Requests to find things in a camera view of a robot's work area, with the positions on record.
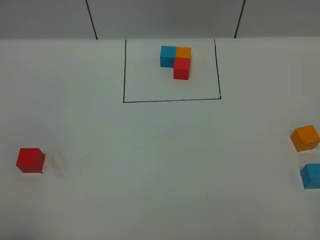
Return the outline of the red template cube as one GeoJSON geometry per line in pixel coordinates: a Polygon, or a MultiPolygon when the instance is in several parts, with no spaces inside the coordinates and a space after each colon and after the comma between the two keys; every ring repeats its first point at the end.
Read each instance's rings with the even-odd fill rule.
{"type": "Polygon", "coordinates": [[[191,59],[177,57],[174,60],[173,78],[176,80],[188,80],[190,76],[191,59]]]}

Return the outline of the blue template cube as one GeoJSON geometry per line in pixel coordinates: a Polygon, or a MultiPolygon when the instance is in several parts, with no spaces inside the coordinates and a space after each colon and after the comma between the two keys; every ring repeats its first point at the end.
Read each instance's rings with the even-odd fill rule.
{"type": "Polygon", "coordinates": [[[162,46],[160,50],[160,66],[162,68],[173,68],[176,58],[176,46],[162,46]]]}

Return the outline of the orange template cube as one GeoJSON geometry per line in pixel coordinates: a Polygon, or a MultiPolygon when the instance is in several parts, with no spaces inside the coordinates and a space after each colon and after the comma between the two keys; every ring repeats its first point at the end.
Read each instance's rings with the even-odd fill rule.
{"type": "Polygon", "coordinates": [[[192,56],[191,47],[181,47],[181,46],[176,47],[176,53],[175,53],[176,58],[190,59],[191,56],[192,56]]]}

